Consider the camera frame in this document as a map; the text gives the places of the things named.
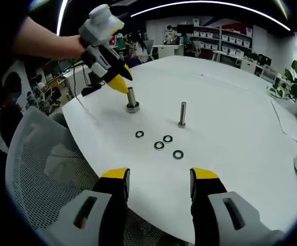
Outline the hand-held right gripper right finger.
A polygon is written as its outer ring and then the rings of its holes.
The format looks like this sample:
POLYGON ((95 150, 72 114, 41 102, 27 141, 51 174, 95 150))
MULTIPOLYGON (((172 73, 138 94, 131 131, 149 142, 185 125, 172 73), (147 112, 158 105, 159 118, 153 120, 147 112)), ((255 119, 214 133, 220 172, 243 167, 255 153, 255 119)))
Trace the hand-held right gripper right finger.
POLYGON ((190 170, 195 245, 283 245, 284 233, 261 222, 259 211, 227 191, 213 171, 190 170))

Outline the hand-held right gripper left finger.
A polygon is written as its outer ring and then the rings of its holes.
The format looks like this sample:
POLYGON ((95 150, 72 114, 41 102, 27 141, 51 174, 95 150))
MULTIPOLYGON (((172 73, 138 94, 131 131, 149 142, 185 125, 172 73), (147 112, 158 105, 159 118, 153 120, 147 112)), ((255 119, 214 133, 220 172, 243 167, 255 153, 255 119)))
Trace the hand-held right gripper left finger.
POLYGON ((39 235, 45 245, 123 245, 130 169, 111 169, 92 190, 61 208, 58 219, 39 235))

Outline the person's left hand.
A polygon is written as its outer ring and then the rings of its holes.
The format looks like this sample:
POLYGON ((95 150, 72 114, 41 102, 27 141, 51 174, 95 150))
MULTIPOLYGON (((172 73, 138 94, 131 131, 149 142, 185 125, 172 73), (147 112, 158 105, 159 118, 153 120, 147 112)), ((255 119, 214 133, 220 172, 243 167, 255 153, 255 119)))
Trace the person's left hand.
POLYGON ((60 36, 58 38, 58 58, 80 58, 85 51, 80 41, 80 35, 60 36))

